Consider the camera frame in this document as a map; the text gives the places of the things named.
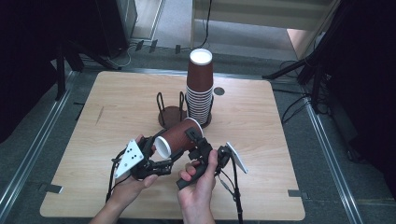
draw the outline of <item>metal floor strip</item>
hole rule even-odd
[[[361,213],[358,209],[349,185],[347,184],[344,174],[341,171],[340,166],[338,165],[337,159],[335,158],[335,155],[332,151],[332,146],[326,132],[324,131],[320,117],[315,113],[312,106],[308,106],[307,110],[309,118],[311,119],[314,126],[315,132],[317,133],[320,146],[323,149],[323,154],[326,158],[326,162],[329,165],[330,171],[332,173],[332,178],[334,180],[335,186],[337,187],[338,193],[340,194],[340,198],[346,210],[346,215],[349,218],[349,222],[356,224],[363,223]]]
[[[61,114],[64,104],[66,103],[70,91],[73,87],[73,83],[75,78],[79,74],[79,72],[70,72],[67,82],[66,82],[66,92],[62,96],[62,98],[55,102],[52,106],[51,111],[49,112],[46,120],[41,126],[38,134],[35,137],[32,145],[29,147],[29,150],[26,152],[25,157],[23,158],[17,172],[12,177],[11,181],[6,186],[5,191],[2,194],[2,198],[0,200],[0,223],[3,224],[6,222],[9,211],[12,208],[12,205],[17,200],[21,189],[26,182],[30,172],[32,171],[35,162],[40,155],[41,149],[47,141],[48,136]]]

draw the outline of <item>forearm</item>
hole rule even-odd
[[[90,224],[116,223],[125,208],[113,203],[111,199],[100,212],[91,220]]]
[[[206,209],[182,209],[183,221],[185,224],[214,224],[215,219],[213,218],[210,207]]]

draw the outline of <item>white mounting plate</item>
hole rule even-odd
[[[143,160],[143,154],[140,151],[140,148],[137,145],[136,141],[132,139],[128,143],[128,146],[125,149],[119,167],[117,168],[117,171],[114,176],[116,178],[122,176],[142,160]]]
[[[230,142],[227,142],[227,146],[231,149],[231,152],[233,153],[233,158],[235,159],[235,163],[241,168],[241,170],[247,174],[248,173],[248,168],[245,166],[245,164],[242,162],[241,157],[238,155],[236,152],[235,148],[231,145]]]

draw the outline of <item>tabletop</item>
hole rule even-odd
[[[214,94],[212,120],[204,136],[213,148],[230,142],[248,168],[247,174],[237,170],[244,220],[302,220],[302,199],[289,194],[298,185],[271,84],[215,77],[214,87],[223,88],[224,94]],[[105,204],[111,159],[132,138],[162,129],[158,92],[169,106],[178,105],[179,93],[185,90],[185,76],[100,73],[51,182],[64,189],[60,194],[47,193],[41,215],[94,217]],[[152,159],[163,160],[157,153]],[[160,176],[121,216],[182,219],[176,181],[189,161],[187,154],[176,161],[172,174]],[[224,172],[233,176],[231,163]],[[219,181],[211,209],[215,219],[237,219],[233,197]]]

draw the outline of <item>person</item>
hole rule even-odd
[[[143,137],[140,134],[136,142]],[[186,169],[179,171],[179,176],[186,181],[190,181],[195,174],[194,166],[198,161],[186,164]],[[189,185],[177,193],[183,221],[186,224],[215,223],[210,209],[212,191],[216,185],[215,171],[218,166],[218,152],[213,149],[209,154],[209,163],[205,173],[198,179],[196,184]],[[91,224],[116,223],[123,210],[131,204],[143,189],[148,189],[158,178],[157,175],[150,175],[139,181],[133,177],[128,177],[122,181],[126,175],[117,178],[116,187],[113,189],[111,197],[105,206],[91,220]]]

